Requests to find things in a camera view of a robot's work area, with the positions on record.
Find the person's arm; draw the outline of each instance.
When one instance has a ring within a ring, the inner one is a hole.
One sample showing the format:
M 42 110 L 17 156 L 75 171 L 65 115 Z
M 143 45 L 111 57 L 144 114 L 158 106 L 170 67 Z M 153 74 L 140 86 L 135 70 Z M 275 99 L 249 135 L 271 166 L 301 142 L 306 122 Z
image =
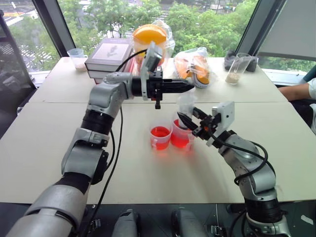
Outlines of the person's arm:
M 280 87 L 279 91 L 287 98 L 288 101 L 311 98 L 308 83 Z

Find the black cable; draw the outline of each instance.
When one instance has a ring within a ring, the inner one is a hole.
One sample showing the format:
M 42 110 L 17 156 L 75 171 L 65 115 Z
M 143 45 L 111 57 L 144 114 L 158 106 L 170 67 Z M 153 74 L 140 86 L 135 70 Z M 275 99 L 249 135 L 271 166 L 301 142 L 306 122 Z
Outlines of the black cable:
M 228 144 L 228 143 L 226 143 L 226 142 L 223 142 L 221 139 L 215 137 L 213 133 L 211 133 L 211 132 L 209 132 L 209 133 L 210 133 L 210 136 L 211 136 L 216 142 L 220 143 L 222 146 L 226 146 L 226 147 L 229 147 L 229 148 L 232 148 L 232 149 L 236 149 L 236 150 L 239 150 L 239 151 L 242 151 L 242 152 L 249 153 L 249 154 L 251 154 L 251 155 L 253 155 L 253 156 L 256 156 L 256 157 L 258 157 L 259 159 L 263 160 L 263 161 L 261 162 L 261 164 L 260 164 L 257 168 L 255 168 L 254 170 L 252 170 L 252 171 L 250 171 L 250 172 L 248 172 L 248 173 L 245 173 L 245 174 L 242 174 L 242 175 L 236 177 L 236 178 L 234 179 L 234 183 L 235 183 L 236 185 L 239 185 L 239 180 L 240 180 L 240 179 L 245 178 L 245 177 L 247 177 L 247 176 L 249 176 L 249 175 L 252 175 L 252 174 L 258 172 L 258 171 L 259 171 L 260 169 L 262 169 L 266 164 L 268 164 L 269 167 L 272 168 L 272 171 L 275 173 L 275 171 L 274 171 L 272 165 L 271 165 L 270 163 L 268 163 L 268 152 L 267 152 L 267 150 L 266 150 L 263 146 L 261 146 L 261 145 L 259 145 L 259 144 L 257 144 L 257 143 L 253 143 L 255 146 L 256 146 L 256 145 L 259 145 L 258 147 L 259 147 L 260 149 L 262 149 L 262 151 L 263 151 L 264 154 L 265 154 L 265 157 L 264 157 L 264 158 L 263 158 L 261 155 L 255 153 L 255 152 L 252 152 L 252 151 L 249 151 L 249 150 L 247 150 L 247 149 L 244 149 L 244 148 L 241 148 L 241 147 L 237 147 L 237 146 Z
M 266 154 L 268 155 L 267 150 L 266 150 L 263 146 L 261 146 L 259 143 L 255 143 L 255 142 L 253 142 L 253 141 L 250 141 L 250 142 L 253 143 L 255 146 L 259 147 L 264 153 L 266 153 Z M 270 167 L 270 169 L 271 169 L 272 172 L 275 174 L 275 176 L 277 176 L 277 175 L 276 175 L 276 171 L 275 171 L 275 169 L 273 168 L 273 166 L 270 164 L 270 162 L 267 161 L 267 165 Z
M 244 214 L 243 219 L 242 219 L 242 223 L 241 223 L 241 235 L 242 235 L 242 237 L 246 237 L 245 224 L 246 224 L 246 213 Z
M 242 211 L 241 213 L 239 213 L 239 215 L 233 220 L 232 224 L 231 224 L 231 227 L 229 229 L 229 237 L 233 237 L 233 230 L 234 230 L 234 227 L 238 221 L 238 219 L 246 212 L 246 210 Z
M 112 162 L 113 162 L 113 160 L 114 160 L 114 154 L 115 154 L 115 141 L 114 141 L 114 135 L 113 135 L 112 129 L 111 129 L 111 131 L 110 131 L 110 134 L 111 134 L 112 147 L 113 147 L 113 148 L 112 148 L 112 157 L 111 157 L 110 162 L 109 162 L 108 166 L 106 167 L 105 171 L 107 171 L 108 168 L 111 166 L 111 164 L 112 164 Z
M 121 65 L 119 65 L 119 67 L 117 68 L 116 72 L 120 71 L 121 68 L 125 65 L 125 63 L 127 63 L 130 59 L 132 59 L 132 58 L 135 57 L 136 55 L 138 55 L 138 54 L 140 54 L 140 53 L 144 53 L 144 52 L 146 52 L 146 51 L 147 51 L 147 49 L 143 49 L 143 50 L 141 50 L 141 51 L 139 51 L 139 52 L 137 52 L 137 53 L 134 53 L 133 55 L 129 56 L 124 62 L 122 62 Z
M 111 180 L 111 178 L 112 178 L 112 176 L 113 176 L 115 167 L 116 167 L 117 162 L 118 162 L 119 151 L 120 151 L 120 145 L 121 145 L 121 142 L 122 142 L 122 130 L 123 130 L 123 111 L 122 111 L 122 107 L 120 108 L 120 116 L 121 116 L 121 123 L 120 123 L 120 132 L 119 132 L 119 141 L 118 141 L 118 152 L 117 152 L 117 156 L 116 156 L 116 158 L 115 158 L 115 162 L 114 162 L 113 168 L 112 168 L 112 170 L 111 170 L 110 176 L 109 176 L 109 178 L 108 178 L 108 180 L 107 180 L 107 182 L 106 182 L 106 184 L 105 184 L 105 186 L 104 186 L 104 188 L 103 188 L 103 191 L 102 191 L 102 194 L 101 194 L 100 199 L 99 199 L 99 201 L 98 201 L 98 204 L 96 205 L 96 207 L 95 207 L 95 209 L 94 209 L 94 212 L 93 212 L 93 214 L 92 214 L 92 216 L 91 216 L 91 218 L 90 218 L 90 220 L 89 220 L 89 222 L 88 222 L 88 224 L 87 224 L 87 226 L 86 226 L 86 228 L 85 228 L 85 230 L 84 230 L 84 232 L 83 232 L 83 236 L 84 236 L 84 237 L 87 236 L 90 223 L 93 221 L 95 215 L 97 214 L 97 212 L 98 212 L 98 210 L 99 210 L 99 208 L 100 208 L 100 206 L 101 206 L 101 202 L 102 202 L 102 200 L 103 200 L 105 191 L 106 191 L 107 188 L 108 188 L 109 182 L 110 182 L 110 180 Z

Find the cup of red liquid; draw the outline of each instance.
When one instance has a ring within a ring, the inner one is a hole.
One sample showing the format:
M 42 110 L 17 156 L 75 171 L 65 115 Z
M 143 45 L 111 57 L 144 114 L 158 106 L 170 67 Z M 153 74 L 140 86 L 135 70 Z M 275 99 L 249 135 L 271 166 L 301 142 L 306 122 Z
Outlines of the cup of red liquid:
M 181 127 L 180 119 L 177 114 L 172 120 L 171 144 L 180 149 L 189 151 L 193 146 L 194 136 L 187 127 Z
M 172 133 L 172 125 L 167 120 L 157 120 L 150 126 L 150 143 L 158 151 L 168 147 Z

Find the white table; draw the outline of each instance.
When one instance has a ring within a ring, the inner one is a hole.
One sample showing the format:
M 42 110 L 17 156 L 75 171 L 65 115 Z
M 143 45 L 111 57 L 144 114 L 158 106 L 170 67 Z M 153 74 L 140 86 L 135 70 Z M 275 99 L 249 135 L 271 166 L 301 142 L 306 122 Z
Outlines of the white table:
M 213 105 L 197 106 L 210 112 Z M 62 157 L 85 107 L 25 106 L 0 141 L 0 202 L 31 203 L 60 178 Z M 195 139 L 189 154 L 172 146 L 160 153 L 151 150 L 149 123 L 156 117 L 171 117 L 176 109 L 175 104 L 163 104 L 160 111 L 151 104 L 123 105 L 121 153 L 103 203 L 243 202 L 232 170 L 205 141 Z M 119 124 L 118 116 L 113 126 L 117 143 Z M 316 189 L 310 188 L 316 180 L 316 137 L 289 103 L 236 103 L 231 129 L 268 150 L 280 201 L 316 198 Z M 97 202 L 108 175 L 91 187 L 88 203 Z
M 209 65 L 217 75 L 212 77 L 207 89 L 196 89 L 197 102 L 218 103 L 235 102 L 285 102 L 286 98 L 279 93 L 265 73 L 257 67 L 256 72 L 246 72 L 238 85 L 225 82 L 227 72 L 224 70 L 224 58 L 209 58 Z M 164 78 L 175 78 L 172 59 L 164 70 Z M 64 57 L 53 68 L 46 81 L 37 90 L 30 102 L 48 103 L 87 103 L 94 86 L 94 80 L 87 72 L 77 72 L 70 58 Z M 162 103 L 176 102 L 179 94 L 163 95 Z M 142 98 L 125 101 L 125 103 L 144 103 Z

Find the window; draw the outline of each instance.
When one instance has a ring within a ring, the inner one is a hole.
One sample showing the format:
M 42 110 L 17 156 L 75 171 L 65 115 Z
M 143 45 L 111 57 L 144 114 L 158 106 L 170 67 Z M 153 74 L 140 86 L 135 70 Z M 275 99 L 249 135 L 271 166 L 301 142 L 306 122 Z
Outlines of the window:
M 60 57 L 32 1 L 2 1 L 1 8 L 28 71 L 51 70 Z
M 156 19 L 167 23 L 174 55 L 204 46 L 209 56 L 235 50 L 258 0 L 58 0 L 76 47 L 91 54 L 103 37 L 130 37 Z
M 264 69 L 307 73 L 316 62 L 291 58 L 259 56 L 259 66 Z

